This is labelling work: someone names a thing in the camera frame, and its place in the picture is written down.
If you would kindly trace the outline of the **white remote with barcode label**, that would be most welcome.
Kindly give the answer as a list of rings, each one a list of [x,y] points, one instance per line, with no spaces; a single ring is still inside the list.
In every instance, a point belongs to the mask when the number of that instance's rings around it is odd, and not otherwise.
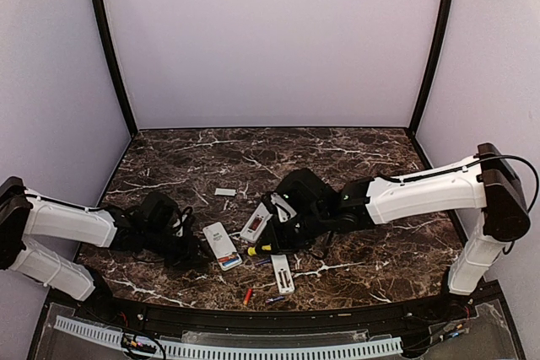
[[[244,228],[240,231],[240,237],[249,243],[255,244],[262,235],[267,221],[271,216],[272,214],[261,202],[250,216]]]

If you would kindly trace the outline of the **yellow handled screwdriver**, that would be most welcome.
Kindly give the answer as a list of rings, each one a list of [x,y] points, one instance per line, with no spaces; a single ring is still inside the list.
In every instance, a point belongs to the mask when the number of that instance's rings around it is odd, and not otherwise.
[[[246,253],[249,256],[255,256],[255,255],[271,255],[273,251],[273,247],[270,244],[265,245],[257,245],[257,246],[250,246]]]

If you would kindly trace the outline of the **plain white slim remote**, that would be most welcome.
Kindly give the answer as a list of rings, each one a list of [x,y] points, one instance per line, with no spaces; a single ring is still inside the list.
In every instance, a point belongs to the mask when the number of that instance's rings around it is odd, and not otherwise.
[[[204,227],[202,231],[208,242],[208,245],[211,251],[216,257],[218,264],[221,261],[223,261],[224,258],[228,256],[240,255],[222,223],[220,222],[213,223],[211,225],[208,225],[207,227]]]

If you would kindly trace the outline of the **white button remote control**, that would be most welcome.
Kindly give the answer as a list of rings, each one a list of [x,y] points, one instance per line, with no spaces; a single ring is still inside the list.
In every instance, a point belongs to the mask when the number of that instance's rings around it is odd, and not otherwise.
[[[292,294],[295,291],[295,286],[287,256],[271,255],[271,261],[279,293],[282,295]]]

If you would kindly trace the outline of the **grey battery cover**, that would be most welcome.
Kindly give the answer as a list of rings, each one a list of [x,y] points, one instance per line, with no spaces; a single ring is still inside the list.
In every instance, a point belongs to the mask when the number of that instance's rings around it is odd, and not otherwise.
[[[216,188],[214,191],[215,196],[236,196],[237,191],[236,189],[231,188]]]

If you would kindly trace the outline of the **red blue battery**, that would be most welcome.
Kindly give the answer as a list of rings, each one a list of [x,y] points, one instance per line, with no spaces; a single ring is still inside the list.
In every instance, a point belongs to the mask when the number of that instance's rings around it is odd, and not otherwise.
[[[248,288],[247,291],[246,291],[246,295],[244,297],[244,300],[243,300],[244,305],[247,305],[250,302],[252,293],[253,293],[253,289]]]

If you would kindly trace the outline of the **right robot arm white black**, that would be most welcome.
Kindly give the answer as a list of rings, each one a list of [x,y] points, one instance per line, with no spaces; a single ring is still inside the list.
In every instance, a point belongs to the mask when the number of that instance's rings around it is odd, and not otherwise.
[[[430,304],[439,321],[450,320],[501,252],[531,227],[521,180],[510,165],[514,156],[495,145],[444,167],[401,176],[378,175],[335,191],[309,169],[297,169],[279,183],[278,203],[264,198],[272,217],[261,250],[291,254],[320,235],[345,234],[412,216],[456,209],[478,210],[478,220],[462,253],[451,265],[447,288]]]

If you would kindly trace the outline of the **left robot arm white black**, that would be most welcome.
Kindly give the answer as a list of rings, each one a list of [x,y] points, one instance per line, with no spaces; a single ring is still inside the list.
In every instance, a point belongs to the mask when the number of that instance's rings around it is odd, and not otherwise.
[[[15,176],[1,185],[1,268],[17,271],[46,287],[85,302],[101,323],[119,315],[118,302],[99,273],[60,256],[35,240],[49,236],[92,244],[113,251],[157,255],[165,266],[199,270],[208,253],[192,232],[192,208],[180,209],[153,191],[134,207],[83,207],[32,191]]]

